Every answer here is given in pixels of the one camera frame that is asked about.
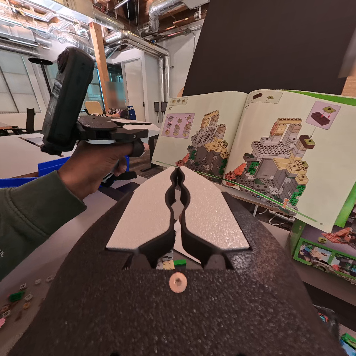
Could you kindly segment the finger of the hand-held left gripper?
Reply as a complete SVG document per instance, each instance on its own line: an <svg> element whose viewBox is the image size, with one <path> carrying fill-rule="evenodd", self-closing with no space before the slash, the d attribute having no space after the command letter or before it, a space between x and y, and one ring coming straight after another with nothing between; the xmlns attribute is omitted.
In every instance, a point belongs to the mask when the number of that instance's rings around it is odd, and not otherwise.
<svg viewBox="0 0 356 356"><path fill-rule="evenodd" d="M156 125L154 124L140 124L140 125L136 125L136 124L129 124L129 123L126 123L126 124L123 124L122 126L123 128L125 129L147 129L148 130L148 137L152 137L152 136L156 136L160 133L160 128L157 127Z"/></svg>

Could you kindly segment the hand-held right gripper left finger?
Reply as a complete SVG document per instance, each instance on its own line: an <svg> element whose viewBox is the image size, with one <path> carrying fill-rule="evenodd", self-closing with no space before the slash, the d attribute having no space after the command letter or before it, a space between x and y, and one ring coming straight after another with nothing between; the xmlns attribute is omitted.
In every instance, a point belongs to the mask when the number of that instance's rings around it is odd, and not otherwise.
<svg viewBox="0 0 356 356"><path fill-rule="evenodd" d="M176 168L146 180L132 193L106 248L145 255L152 268L175 243L174 213Z"/></svg>

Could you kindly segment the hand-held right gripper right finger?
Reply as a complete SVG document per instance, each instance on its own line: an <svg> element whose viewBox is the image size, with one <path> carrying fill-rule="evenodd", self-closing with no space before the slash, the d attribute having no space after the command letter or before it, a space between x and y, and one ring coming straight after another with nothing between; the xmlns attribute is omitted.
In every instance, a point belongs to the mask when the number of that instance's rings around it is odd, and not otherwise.
<svg viewBox="0 0 356 356"><path fill-rule="evenodd" d="M213 255L222 256L230 267L228 254L247 252L250 245L223 192L187 167L179 168L179 186L183 249L203 268Z"/></svg>

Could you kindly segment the person's left forearm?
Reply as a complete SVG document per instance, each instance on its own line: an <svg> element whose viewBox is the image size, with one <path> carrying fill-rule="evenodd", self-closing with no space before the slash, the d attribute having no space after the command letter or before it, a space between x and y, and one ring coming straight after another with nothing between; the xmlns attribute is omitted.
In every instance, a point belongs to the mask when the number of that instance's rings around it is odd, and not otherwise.
<svg viewBox="0 0 356 356"><path fill-rule="evenodd" d="M57 171L0 190L0 280L67 222L87 209Z"/></svg>

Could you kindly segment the grey desk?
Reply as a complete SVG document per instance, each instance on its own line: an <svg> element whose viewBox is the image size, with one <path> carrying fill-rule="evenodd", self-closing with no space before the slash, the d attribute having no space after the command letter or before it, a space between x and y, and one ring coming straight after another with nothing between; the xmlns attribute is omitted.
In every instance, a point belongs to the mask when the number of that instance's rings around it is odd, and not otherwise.
<svg viewBox="0 0 356 356"><path fill-rule="evenodd" d="M86 211L56 231L1 280L1 306L6 303L7 295L17 291L23 283L27 283L28 289L37 292L34 294L33 305L26 310L29 314L24 313L20 320L15 321L17 313L22 308L17 305L1 327L1 355L8 354L36 315L41 298L46 296L51 286L51 282L46 283L45 278L57 273L79 238L113 207L115 201L104 193L96 192L85 198L84 203L87 205ZM355 285L316 269L307 271L307 266L297 265L294 260L292 262L300 278L306 283L314 303L323 305L325 302L327 308L338 314L341 324L355 332L355 308L351 307L355 306Z"/></svg>

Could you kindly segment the person's left hand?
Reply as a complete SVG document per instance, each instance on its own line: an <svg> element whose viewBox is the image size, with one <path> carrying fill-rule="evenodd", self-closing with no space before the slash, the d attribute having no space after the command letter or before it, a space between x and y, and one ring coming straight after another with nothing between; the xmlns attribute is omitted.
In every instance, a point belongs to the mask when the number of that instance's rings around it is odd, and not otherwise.
<svg viewBox="0 0 356 356"><path fill-rule="evenodd" d="M125 156L133 156L133 143L95 145L81 141L71 158L58 170L67 189L83 200L99 188L109 173L118 177L127 169Z"/></svg>

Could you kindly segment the black office chair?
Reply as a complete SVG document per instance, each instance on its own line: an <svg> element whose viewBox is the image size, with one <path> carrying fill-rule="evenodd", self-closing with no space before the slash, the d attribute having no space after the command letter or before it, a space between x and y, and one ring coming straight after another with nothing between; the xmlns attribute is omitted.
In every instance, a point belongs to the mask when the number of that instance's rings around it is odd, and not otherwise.
<svg viewBox="0 0 356 356"><path fill-rule="evenodd" d="M26 126L25 130L27 134L34 133L34 119L35 119L35 110L34 108L27 108L26 109Z"/></svg>

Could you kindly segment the wooden pillar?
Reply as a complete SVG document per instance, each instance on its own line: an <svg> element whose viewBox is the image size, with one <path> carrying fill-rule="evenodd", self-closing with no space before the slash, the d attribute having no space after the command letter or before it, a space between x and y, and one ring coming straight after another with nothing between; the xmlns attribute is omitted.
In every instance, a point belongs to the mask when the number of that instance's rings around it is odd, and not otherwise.
<svg viewBox="0 0 356 356"><path fill-rule="evenodd" d="M107 92L105 83L109 81L108 69L106 64L105 50L104 50L104 42L101 32L101 26L95 22L91 22L89 24L91 40L94 47L96 64L99 71L99 78L101 84L101 91L103 95L103 103L105 111L109 109L108 101L107 101Z"/></svg>

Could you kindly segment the toy brick model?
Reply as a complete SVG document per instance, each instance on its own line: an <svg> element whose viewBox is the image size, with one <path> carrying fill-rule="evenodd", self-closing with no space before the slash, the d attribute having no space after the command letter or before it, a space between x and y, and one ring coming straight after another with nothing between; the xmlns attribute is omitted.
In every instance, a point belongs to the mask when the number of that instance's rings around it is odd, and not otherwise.
<svg viewBox="0 0 356 356"><path fill-rule="evenodd" d="M156 270L184 271L187 266L186 259L174 257L174 250L170 250L157 261Z"/></svg>

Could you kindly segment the white power strip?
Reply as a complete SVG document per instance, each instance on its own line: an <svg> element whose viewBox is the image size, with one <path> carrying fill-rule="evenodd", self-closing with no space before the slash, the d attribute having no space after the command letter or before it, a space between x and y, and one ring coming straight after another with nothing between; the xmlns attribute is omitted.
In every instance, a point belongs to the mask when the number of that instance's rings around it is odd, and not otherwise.
<svg viewBox="0 0 356 356"><path fill-rule="evenodd" d="M283 224L286 224L286 223L293 223L295 221L295 218L292 217L292 216L289 216L287 214L284 214L282 212L279 212L279 211L273 211L271 209L268 210L268 212L272 215L272 217L269 219L268 223L272 226L282 226ZM281 219L283 222L279 222L279 223L273 223L272 221L275 219L275 218L279 218Z"/></svg>

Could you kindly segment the open brick instruction booklet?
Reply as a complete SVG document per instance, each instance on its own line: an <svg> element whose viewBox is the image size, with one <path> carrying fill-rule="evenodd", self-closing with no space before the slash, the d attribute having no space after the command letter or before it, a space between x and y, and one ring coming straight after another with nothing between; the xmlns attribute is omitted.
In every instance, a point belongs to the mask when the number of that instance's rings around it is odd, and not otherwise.
<svg viewBox="0 0 356 356"><path fill-rule="evenodd" d="M330 232L355 211L355 97L295 90L170 98L152 163L199 173Z"/></svg>

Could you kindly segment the green toy brick set box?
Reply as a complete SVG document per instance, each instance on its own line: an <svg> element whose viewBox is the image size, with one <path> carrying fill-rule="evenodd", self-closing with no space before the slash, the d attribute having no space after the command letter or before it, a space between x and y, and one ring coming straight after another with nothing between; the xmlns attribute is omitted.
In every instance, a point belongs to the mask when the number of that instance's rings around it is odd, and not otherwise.
<svg viewBox="0 0 356 356"><path fill-rule="evenodd" d="M309 179L291 233L292 257L355 285L355 97L287 90L301 99Z"/></svg>

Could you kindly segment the large black panel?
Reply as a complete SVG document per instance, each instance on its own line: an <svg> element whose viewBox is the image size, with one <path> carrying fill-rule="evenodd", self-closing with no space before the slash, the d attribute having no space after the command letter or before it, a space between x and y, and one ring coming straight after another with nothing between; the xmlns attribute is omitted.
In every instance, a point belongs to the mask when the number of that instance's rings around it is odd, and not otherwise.
<svg viewBox="0 0 356 356"><path fill-rule="evenodd" d="M353 0L210 1L183 95L287 89L340 95Z"/></svg>

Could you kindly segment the scatter of small brick pieces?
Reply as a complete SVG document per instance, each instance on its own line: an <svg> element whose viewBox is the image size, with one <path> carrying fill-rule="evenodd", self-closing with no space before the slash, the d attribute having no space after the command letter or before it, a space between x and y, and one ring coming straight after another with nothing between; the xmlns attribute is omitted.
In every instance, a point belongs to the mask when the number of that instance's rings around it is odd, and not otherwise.
<svg viewBox="0 0 356 356"><path fill-rule="evenodd" d="M29 325L46 299L56 275L31 279L1 299L1 329L20 329Z"/></svg>

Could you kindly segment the colourful brick pile right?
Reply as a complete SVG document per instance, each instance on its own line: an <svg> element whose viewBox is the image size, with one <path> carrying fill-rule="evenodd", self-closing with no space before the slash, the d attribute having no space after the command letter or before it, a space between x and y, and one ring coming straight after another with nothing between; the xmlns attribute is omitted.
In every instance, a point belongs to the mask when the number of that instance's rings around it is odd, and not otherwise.
<svg viewBox="0 0 356 356"><path fill-rule="evenodd" d="M327 327L331 335L339 341L343 351L348 356L355 356L356 339L347 332L340 335L340 327L335 312L331 309L318 305L314 305L314 308L317 310L319 317L321 318L322 322Z"/></svg>

